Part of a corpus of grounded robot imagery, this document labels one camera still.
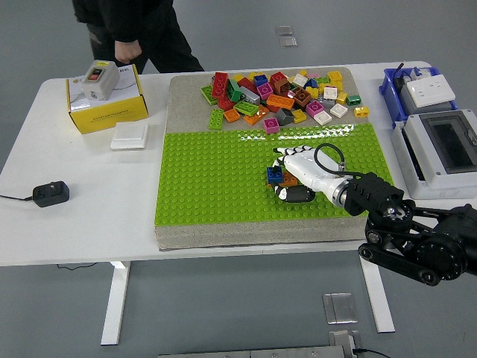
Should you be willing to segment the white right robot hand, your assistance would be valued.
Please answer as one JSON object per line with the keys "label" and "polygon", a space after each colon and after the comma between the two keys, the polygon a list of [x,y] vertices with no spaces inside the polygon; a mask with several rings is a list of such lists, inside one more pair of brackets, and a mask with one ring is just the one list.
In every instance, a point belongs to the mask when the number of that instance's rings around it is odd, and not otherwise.
{"label": "white right robot hand", "polygon": [[322,192],[334,205],[343,207],[347,197],[348,181],[343,163],[336,163],[318,148],[301,145],[293,148],[275,148],[280,153],[273,167],[282,166],[300,184],[283,187],[274,184],[275,194],[289,203],[310,202],[317,192]]}

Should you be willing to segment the person's left hand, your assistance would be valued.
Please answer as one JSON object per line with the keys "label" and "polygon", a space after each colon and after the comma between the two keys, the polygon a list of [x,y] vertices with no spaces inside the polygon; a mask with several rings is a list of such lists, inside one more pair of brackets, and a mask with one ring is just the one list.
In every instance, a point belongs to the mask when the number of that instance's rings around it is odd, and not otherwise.
{"label": "person's left hand", "polygon": [[115,59],[120,63],[128,64],[142,54],[142,48],[138,40],[133,42],[115,41]]}

